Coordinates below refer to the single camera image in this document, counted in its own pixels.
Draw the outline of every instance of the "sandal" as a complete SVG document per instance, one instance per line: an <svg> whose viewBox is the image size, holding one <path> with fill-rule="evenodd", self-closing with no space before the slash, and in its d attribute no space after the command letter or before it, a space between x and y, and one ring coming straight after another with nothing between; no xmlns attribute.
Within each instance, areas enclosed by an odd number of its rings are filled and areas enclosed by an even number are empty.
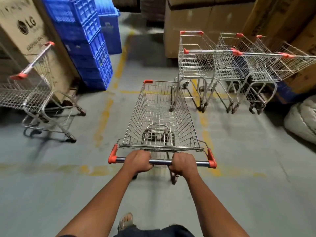
<svg viewBox="0 0 316 237"><path fill-rule="evenodd" d="M125 214L121 220L119 221L118 224L118 231L123 231L124 229L126 229L127 227L133 225L133 215L132 213L127 213Z"/></svg>

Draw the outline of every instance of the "hand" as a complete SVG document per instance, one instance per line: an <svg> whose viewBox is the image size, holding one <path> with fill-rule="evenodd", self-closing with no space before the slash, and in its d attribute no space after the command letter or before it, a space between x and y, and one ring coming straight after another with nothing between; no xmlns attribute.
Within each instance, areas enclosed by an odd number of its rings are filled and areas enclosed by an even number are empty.
<svg viewBox="0 0 316 237"><path fill-rule="evenodd" d="M193 155L180 152L174 153L169 169L188 180L192 175L198 175L198 166Z"/></svg>
<svg viewBox="0 0 316 237"><path fill-rule="evenodd" d="M150 153L144 150L134 150L129 153L124 161L123 167L133 176L140 172L149 171L153 166L149 163Z"/></svg>

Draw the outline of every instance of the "forearm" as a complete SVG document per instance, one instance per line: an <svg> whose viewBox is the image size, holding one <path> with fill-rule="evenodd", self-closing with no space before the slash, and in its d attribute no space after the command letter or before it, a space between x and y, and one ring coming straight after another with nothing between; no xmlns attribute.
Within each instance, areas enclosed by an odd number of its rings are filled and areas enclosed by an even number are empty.
<svg viewBox="0 0 316 237"><path fill-rule="evenodd" d="M58 233L77 237L106 237L133 174L121 168L97 195Z"/></svg>
<svg viewBox="0 0 316 237"><path fill-rule="evenodd" d="M198 174L187 182L204 237L249 237Z"/></svg>

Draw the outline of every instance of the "human arm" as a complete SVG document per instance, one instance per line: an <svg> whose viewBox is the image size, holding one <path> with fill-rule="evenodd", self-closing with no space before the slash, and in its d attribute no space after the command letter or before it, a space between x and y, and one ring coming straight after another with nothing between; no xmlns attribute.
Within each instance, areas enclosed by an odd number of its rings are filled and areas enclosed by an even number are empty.
<svg viewBox="0 0 316 237"><path fill-rule="evenodd" d="M249 237L203 182L193 155L174 153L169 168L187 181L204 237Z"/></svg>
<svg viewBox="0 0 316 237"><path fill-rule="evenodd" d="M106 237L109 235L123 195L136 173L149 171L150 153L132 151L123 167L57 236Z"/></svg>

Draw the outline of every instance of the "left hand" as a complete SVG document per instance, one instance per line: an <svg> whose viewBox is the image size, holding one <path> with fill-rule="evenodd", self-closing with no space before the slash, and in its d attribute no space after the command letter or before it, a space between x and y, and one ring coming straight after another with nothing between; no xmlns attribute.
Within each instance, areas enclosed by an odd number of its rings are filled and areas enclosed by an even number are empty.
<svg viewBox="0 0 316 237"><path fill-rule="evenodd" d="M149 171L153 166L149 163L151 155L148 151L134 150L129 153L124 161L124 169L130 171L133 176L140 172Z"/></svg>

